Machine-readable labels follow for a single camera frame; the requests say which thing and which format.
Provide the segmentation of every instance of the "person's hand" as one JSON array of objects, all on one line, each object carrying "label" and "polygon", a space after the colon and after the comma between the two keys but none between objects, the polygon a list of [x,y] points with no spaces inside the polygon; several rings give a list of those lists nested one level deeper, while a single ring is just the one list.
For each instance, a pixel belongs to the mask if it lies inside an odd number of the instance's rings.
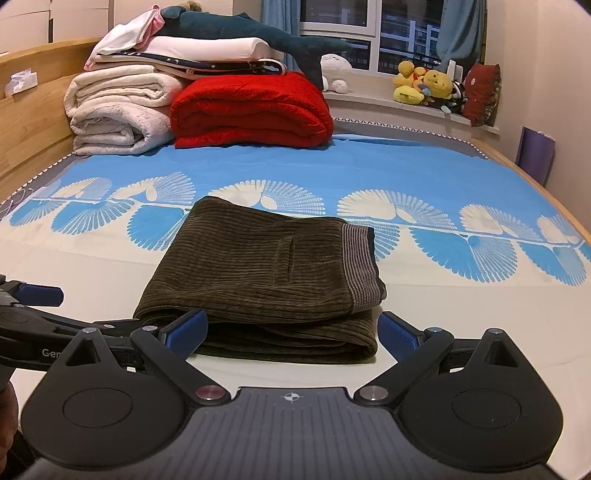
[{"label": "person's hand", "polygon": [[18,429],[18,400],[10,382],[0,393],[0,473],[6,468],[6,455]]}]

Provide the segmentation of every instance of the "wooden headboard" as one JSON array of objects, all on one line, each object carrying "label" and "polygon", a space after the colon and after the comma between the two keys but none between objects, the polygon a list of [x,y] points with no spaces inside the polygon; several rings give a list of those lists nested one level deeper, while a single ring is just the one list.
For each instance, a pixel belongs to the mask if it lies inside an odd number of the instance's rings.
[{"label": "wooden headboard", "polygon": [[[0,57],[0,202],[71,153],[73,135],[63,98],[99,40],[51,43]],[[26,69],[37,72],[39,85],[6,98],[10,76]]]}]

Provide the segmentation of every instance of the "brown corduroy pants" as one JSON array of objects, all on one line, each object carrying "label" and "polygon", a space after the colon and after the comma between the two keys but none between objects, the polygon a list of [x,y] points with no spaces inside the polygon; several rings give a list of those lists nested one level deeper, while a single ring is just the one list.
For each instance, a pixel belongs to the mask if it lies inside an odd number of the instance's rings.
[{"label": "brown corduroy pants", "polygon": [[164,326],[203,308],[209,332],[197,353],[347,364],[375,355],[371,308],[385,295],[373,229],[204,197],[146,286],[135,317]]}]

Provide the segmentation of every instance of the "window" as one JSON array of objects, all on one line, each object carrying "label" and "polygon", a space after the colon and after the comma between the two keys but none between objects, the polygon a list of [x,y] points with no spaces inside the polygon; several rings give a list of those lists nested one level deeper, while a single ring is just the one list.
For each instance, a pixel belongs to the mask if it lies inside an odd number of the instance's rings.
[{"label": "window", "polygon": [[353,68],[397,74],[398,64],[435,68],[444,0],[301,0],[302,35],[342,38]]}]

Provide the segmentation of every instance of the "metal bolt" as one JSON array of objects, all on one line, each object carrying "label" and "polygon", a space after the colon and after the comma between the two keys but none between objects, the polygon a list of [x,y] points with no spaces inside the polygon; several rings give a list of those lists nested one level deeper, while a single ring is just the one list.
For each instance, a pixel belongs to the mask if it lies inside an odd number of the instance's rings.
[{"label": "metal bolt", "polygon": [[368,401],[380,401],[388,396],[388,390],[379,385],[368,385],[359,390],[359,396]]},{"label": "metal bolt", "polygon": [[201,400],[213,401],[222,398],[226,394],[226,391],[219,385],[204,385],[199,387],[195,394]]}]

